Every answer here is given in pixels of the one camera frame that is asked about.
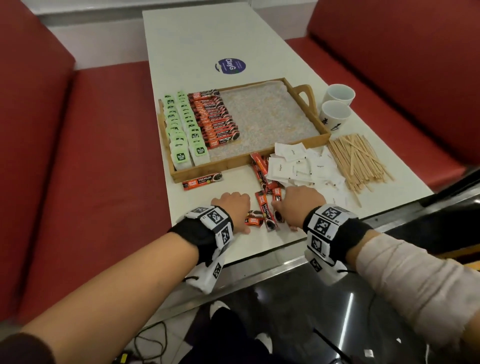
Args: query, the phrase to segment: pile of sugar packets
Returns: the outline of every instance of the pile of sugar packets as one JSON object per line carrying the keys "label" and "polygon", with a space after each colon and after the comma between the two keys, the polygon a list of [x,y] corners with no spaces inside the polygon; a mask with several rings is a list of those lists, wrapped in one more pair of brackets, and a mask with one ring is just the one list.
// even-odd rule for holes
{"label": "pile of sugar packets", "polygon": [[309,186],[324,195],[327,203],[347,207],[350,192],[345,177],[327,147],[306,149],[275,143],[275,154],[268,159],[268,180],[288,186]]}

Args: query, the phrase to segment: pile of wooden stirrers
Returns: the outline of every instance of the pile of wooden stirrers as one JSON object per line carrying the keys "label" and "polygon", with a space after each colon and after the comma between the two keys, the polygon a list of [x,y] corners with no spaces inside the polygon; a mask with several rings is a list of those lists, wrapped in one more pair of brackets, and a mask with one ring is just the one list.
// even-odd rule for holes
{"label": "pile of wooden stirrers", "polygon": [[386,182],[385,175],[395,180],[385,165],[378,160],[372,146],[362,135],[343,135],[330,140],[328,149],[346,178],[348,188],[356,194],[363,187],[372,191],[368,185],[370,182]]}

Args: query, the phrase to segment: wooden tray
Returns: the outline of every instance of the wooden tray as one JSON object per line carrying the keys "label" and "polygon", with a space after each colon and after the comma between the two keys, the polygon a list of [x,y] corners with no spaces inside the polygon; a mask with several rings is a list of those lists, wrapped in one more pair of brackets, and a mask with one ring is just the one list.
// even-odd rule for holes
{"label": "wooden tray", "polygon": [[[282,81],[285,84],[285,86],[287,87],[288,93],[293,97],[293,99],[297,102],[297,104],[305,113],[305,116],[314,124],[315,128],[320,133],[320,135],[298,140],[291,144],[303,143],[303,145],[306,148],[314,148],[317,146],[323,146],[327,144],[328,140],[330,139],[330,132],[325,128],[325,126],[322,124],[322,122],[318,118],[318,110],[315,103],[315,97],[313,95],[313,91],[310,85],[300,85],[297,87],[292,87],[285,78],[277,78],[275,80],[269,80],[269,81]],[[218,90],[222,92],[222,91],[231,90],[234,88],[257,85],[263,82],[266,82],[266,81],[255,82],[252,84],[239,85],[239,86],[233,86],[233,87],[220,88]],[[302,92],[304,92],[307,95],[308,104],[305,101],[303,101],[303,99],[300,97],[300,93]],[[188,168],[186,170],[176,171],[175,167],[173,166],[172,158],[170,156],[171,151],[170,151],[168,137],[167,137],[165,114],[163,112],[162,100],[158,100],[158,104],[160,106],[159,107],[160,112],[157,114],[158,128],[160,130],[160,136],[163,141],[165,152],[167,153],[168,169],[175,183],[191,180],[193,178],[202,177],[211,173],[222,172],[224,170],[229,170],[231,168],[241,167],[241,166],[250,164],[252,162],[250,153],[247,153],[247,154],[243,154],[236,157],[231,157],[223,160],[218,160],[215,162],[202,164],[200,166],[195,166],[192,168]],[[262,156],[268,156],[274,152],[275,152],[274,146],[271,146],[269,148],[265,148],[262,150],[258,150],[258,153],[260,153]]]}

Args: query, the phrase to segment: cup rim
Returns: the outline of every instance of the cup rim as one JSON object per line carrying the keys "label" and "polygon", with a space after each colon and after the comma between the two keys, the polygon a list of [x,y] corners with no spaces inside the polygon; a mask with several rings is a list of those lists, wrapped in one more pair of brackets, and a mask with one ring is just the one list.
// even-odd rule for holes
{"label": "cup rim", "polygon": [[[330,112],[327,112],[324,110],[324,107],[326,106],[327,108],[329,106],[333,106],[335,105],[335,107],[338,109],[340,108],[341,109],[341,112],[348,112],[348,115],[347,116],[344,116],[344,117],[337,117],[337,116],[334,116],[331,114],[331,111]],[[321,109],[321,112],[323,112],[326,116],[332,118],[332,119],[337,119],[337,120],[346,120],[348,119],[351,115],[352,115],[352,109],[350,106],[348,106],[347,104],[343,103],[342,101],[338,101],[338,100],[328,100],[326,102],[324,102],[322,104],[322,109]]]}
{"label": "cup rim", "polygon": [[[340,98],[340,97],[337,97],[337,96],[334,96],[330,93],[331,91],[331,87],[334,87],[334,86],[342,86],[343,88],[346,88],[348,89],[349,91],[351,91],[353,93],[353,96],[352,97],[349,97],[349,98]],[[335,98],[336,100],[342,100],[342,101],[349,101],[349,100],[353,100],[356,96],[356,93],[355,93],[355,90],[353,88],[351,88],[350,86],[348,85],[344,85],[344,84],[331,84],[327,87],[327,94],[330,95],[331,97]]]}

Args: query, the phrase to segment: hand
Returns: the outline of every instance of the hand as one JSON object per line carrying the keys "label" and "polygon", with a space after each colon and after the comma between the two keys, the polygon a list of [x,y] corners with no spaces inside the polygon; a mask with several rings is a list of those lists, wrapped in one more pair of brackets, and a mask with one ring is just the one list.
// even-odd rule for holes
{"label": "hand", "polygon": [[303,227],[310,211],[325,204],[325,197],[307,186],[287,187],[283,201],[272,201],[274,210],[283,216],[287,224],[297,228]]}
{"label": "hand", "polygon": [[214,198],[211,202],[214,206],[224,209],[233,221],[233,232],[250,233],[250,228],[245,225],[245,217],[250,210],[250,196],[240,195],[240,192],[229,194],[225,192],[220,199]]}

